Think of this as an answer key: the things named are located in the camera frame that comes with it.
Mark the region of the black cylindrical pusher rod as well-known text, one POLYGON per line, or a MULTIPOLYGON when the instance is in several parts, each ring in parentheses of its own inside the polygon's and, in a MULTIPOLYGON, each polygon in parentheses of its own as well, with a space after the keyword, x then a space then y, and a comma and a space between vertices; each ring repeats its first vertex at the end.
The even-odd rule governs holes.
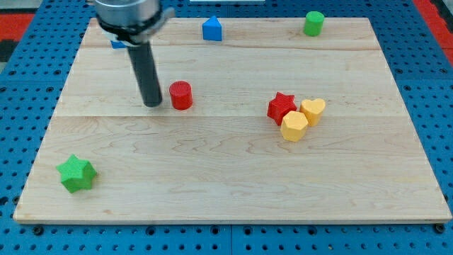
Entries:
POLYGON ((149 42, 128 46, 127 51, 143 104, 150 108, 159 106, 162 103, 162 93, 149 42))

